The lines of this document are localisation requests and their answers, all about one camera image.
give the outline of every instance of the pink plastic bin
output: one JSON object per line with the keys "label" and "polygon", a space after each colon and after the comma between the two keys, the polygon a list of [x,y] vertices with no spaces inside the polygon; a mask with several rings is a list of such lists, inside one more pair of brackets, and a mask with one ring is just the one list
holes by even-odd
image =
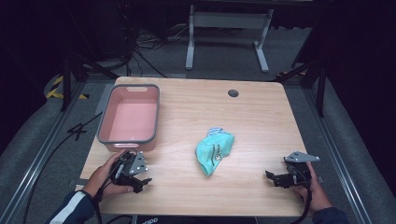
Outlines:
{"label": "pink plastic bin", "polygon": [[156,85],[117,85],[110,93],[97,138],[110,151],[151,151],[156,144],[160,89]]}

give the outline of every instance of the metal bracket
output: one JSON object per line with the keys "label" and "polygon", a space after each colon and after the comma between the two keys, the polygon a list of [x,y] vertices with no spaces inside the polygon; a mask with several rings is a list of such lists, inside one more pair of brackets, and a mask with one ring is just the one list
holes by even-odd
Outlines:
{"label": "metal bracket", "polygon": [[291,161],[291,162],[308,162],[308,161],[320,161],[319,157],[311,156],[308,154],[305,154],[303,152],[299,151],[294,151],[291,153],[288,157],[284,158],[285,161]]}
{"label": "metal bracket", "polygon": [[131,167],[124,170],[128,172],[126,175],[138,175],[146,172],[148,169],[149,168],[146,167],[145,158],[143,157],[143,152],[140,151],[137,152]]}

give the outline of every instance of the striped sleeve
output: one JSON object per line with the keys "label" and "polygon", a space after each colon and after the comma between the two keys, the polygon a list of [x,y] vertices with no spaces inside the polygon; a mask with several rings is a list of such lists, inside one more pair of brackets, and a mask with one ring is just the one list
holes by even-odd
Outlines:
{"label": "striped sleeve", "polygon": [[335,207],[317,211],[312,217],[312,222],[314,224],[349,224],[346,213]]}
{"label": "striped sleeve", "polygon": [[69,193],[47,223],[84,223],[93,217],[92,197],[84,191]]}

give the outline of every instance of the wooden table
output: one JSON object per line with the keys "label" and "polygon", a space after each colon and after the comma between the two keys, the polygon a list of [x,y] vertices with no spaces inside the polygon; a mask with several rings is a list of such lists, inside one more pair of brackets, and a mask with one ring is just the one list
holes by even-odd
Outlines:
{"label": "wooden table", "polygon": [[[101,210],[112,214],[298,217],[304,210],[291,189],[265,175],[286,174],[283,157],[306,152],[282,85],[203,79],[120,77],[116,84],[160,87],[157,146],[145,152],[151,177],[144,190],[112,196]],[[239,96],[231,97],[229,90]],[[207,177],[195,156],[211,127],[235,136],[229,157]],[[95,138],[81,179],[112,155]]]}

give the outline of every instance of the crumpled towel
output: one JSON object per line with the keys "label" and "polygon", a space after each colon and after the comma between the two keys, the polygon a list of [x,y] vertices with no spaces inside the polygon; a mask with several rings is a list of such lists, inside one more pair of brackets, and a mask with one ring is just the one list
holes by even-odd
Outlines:
{"label": "crumpled towel", "polygon": [[234,136],[222,128],[211,128],[206,138],[198,143],[195,150],[198,162],[205,175],[211,176],[222,159],[230,155]]}

